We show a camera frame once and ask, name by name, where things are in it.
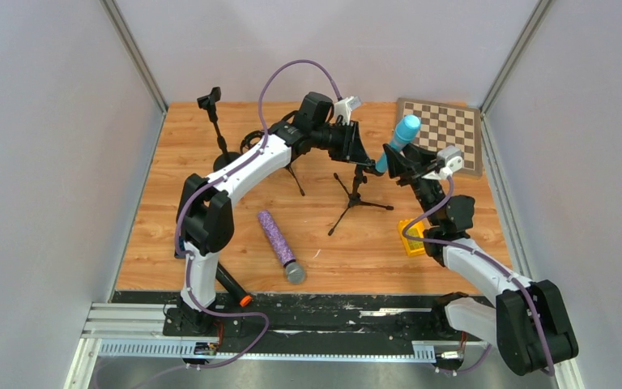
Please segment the blue toy microphone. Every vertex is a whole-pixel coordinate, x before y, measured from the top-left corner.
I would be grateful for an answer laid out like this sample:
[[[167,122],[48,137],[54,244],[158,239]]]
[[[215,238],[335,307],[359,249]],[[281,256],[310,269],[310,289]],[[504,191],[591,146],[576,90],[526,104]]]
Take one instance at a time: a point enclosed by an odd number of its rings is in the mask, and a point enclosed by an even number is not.
[[[387,144],[396,152],[402,151],[420,133],[420,127],[421,120],[419,117],[413,114],[404,116],[395,126],[393,136]],[[387,153],[383,150],[377,160],[376,170],[379,173],[385,173],[387,169]]]

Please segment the black tripod clip stand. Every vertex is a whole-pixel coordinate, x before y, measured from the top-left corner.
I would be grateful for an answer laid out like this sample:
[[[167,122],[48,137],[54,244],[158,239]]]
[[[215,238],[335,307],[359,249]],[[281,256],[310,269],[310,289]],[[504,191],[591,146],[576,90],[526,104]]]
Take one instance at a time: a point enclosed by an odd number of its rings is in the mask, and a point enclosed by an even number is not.
[[[372,174],[378,177],[381,177],[383,173],[379,172],[376,169],[375,163],[373,162],[370,165],[356,165],[354,170],[354,178],[352,179],[351,190],[349,190],[343,183],[342,179],[337,173],[333,174],[334,179],[339,183],[339,185],[343,188],[343,191],[347,195],[347,205],[343,211],[343,213],[339,216],[339,218],[334,223],[333,227],[328,231],[327,235],[332,236],[334,231],[338,227],[341,220],[347,214],[347,212],[358,206],[366,206],[366,207],[378,207],[387,211],[393,211],[394,207],[392,205],[385,205],[379,203],[371,203],[362,199],[361,194],[359,193],[359,187],[362,184],[366,184],[368,182],[368,178],[365,174]]]

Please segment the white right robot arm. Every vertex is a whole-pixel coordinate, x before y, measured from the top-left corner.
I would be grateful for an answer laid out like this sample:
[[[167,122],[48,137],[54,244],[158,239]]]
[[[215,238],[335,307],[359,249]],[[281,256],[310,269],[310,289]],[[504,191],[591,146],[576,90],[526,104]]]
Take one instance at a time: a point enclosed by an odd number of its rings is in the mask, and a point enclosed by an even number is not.
[[[519,376],[537,370],[552,375],[557,363],[575,358],[579,345],[559,288],[511,270],[471,239],[475,201],[454,194],[461,151],[449,146],[430,152],[413,144],[400,151],[384,144],[383,150],[387,173],[413,190],[423,210],[402,228],[402,236],[421,242],[428,256],[473,284],[489,302],[465,293],[445,295],[434,308],[438,330],[486,342]]]

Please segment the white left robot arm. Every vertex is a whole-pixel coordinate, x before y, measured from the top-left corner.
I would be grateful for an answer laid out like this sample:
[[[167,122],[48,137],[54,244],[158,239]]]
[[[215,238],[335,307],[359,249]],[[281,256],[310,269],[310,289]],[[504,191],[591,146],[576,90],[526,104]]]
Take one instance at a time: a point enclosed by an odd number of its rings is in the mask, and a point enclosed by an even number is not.
[[[215,281],[221,251],[235,231],[233,208],[276,170],[313,149],[338,162],[372,170],[359,124],[351,119],[357,96],[332,101],[308,93],[299,109],[266,130],[262,139],[229,165],[205,177],[190,175],[183,186],[176,220],[175,251],[186,260],[185,282],[178,303],[179,319],[197,333],[212,323],[207,308],[215,303]]]

